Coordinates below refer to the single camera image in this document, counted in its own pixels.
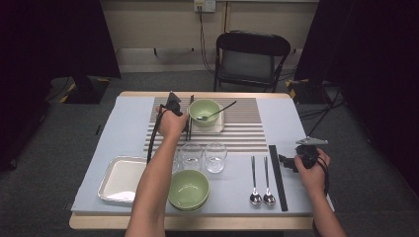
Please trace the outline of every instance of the white tray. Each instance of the white tray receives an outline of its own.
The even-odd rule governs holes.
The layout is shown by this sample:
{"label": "white tray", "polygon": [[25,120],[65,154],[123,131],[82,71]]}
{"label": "white tray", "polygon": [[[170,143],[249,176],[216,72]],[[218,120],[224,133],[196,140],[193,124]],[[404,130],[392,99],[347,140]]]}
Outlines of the white tray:
{"label": "white tray", "polygon": [[103,200],[133,202],[138,181],[147,165],[141,157],[119,156],[111,161],[99,188]]}
{"label": "white tray", "polygon": [[224,112],[219,113],[219,117],[216,119],[213,126],[196,126],[192,120],[191,132],[199,133],[219,133],[224,129]]}

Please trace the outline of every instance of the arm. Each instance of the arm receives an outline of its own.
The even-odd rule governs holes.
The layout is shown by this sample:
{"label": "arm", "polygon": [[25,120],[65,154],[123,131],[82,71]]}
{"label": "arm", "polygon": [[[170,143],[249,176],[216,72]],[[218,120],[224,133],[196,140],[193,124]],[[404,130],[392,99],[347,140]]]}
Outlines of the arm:
{"label": "arm", "polygon": [[135,193],[126,236],[165,236],[164,215],[173,156],[187,116],[166,112],[159,126],[163,141],[148,163]]}
{"label": "arm", "polygon": [[[330,157],[322,150],[317,149],[320,157],[326,162],[330,163]],[[301,175],[302,183],[304,184],[308,196],[313,207],[313,217],[318,232],[323,237],[327,236],[346,236],[339,220],[327,201],[324,194],[324,172],[318,164],[315,164],[311,169],[305,169],[299,156],[295,157],[295,165]]]}

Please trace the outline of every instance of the green bowl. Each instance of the green bowl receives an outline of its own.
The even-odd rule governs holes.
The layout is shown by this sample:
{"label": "green bowl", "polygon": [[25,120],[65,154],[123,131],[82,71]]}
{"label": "green bowl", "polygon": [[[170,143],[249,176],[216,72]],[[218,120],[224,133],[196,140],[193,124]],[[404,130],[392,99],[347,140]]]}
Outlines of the green bowl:
{"label": "green bowl", "polygon": [[197,170],[184,170],[172,176],[169,202],[176,208],[192,211],[200,208],[210,194],[210,182]]}
{"label": "green bowl", "polygon": [[209,117],[207,120],[197,120],[197,117],[208,117],[221,109],[216,101],[210,99],[200,99],[191,103],[189,115],[196,126],[213,126],[219,114]]}

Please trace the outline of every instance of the chair backrest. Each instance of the chair backrest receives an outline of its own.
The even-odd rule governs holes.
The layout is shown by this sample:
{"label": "chair backrest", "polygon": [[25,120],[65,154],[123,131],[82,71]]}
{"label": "chair backrest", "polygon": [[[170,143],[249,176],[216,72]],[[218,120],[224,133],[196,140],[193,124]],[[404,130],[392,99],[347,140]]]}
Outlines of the chair backrest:
{"label": "chair backrest", "polygon": [[243,31],[231,31],[220,35],[216,40],[217,54],[223,50],[285,56],[290,53],[290,43],[279,36]]}

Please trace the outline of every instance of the spoon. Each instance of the spoon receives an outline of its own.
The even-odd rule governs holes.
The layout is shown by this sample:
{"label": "spoon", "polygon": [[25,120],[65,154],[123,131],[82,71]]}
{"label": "spoon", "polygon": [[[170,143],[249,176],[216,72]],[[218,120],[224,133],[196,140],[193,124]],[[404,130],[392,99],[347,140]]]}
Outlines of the spoon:
{"label": "spoon", "polygon": [[253,172],[253,193],[250,196],[252,204],[261,204],[262,198],[256,191],[256,177],[255,177],[255,157],[252,156],[252,172]]}
{"label": "spoon", "polygon": [[216,114],[218,114],[218,113],[222,112],[223,110],[226,110],[226,109],[230,108],[232,105],[236,104],[236,102],[237,102],[237,101],[234,101],[234,102],[233,102],[233,103],[231,103],[230,105],[228,105],[228,106],[226,106],[226,107],[222,108],[221,110],[219,110],[219,111],[215,112],[214,114],[212,114],[212,115],[210,115],[210,116],[208,116],[208,117],[197,117],[197,120],[207,120],[209,117],[211,117],[211,116],[215,116]]}
{"label": "spoon", "polygon": [[265,156],[265,175],[266,175],[266,194],[263,196],[263,201],[268,205],[275,204],[275,197],[271,194],[269,190],[269,179],[268,179],[268,158]]}

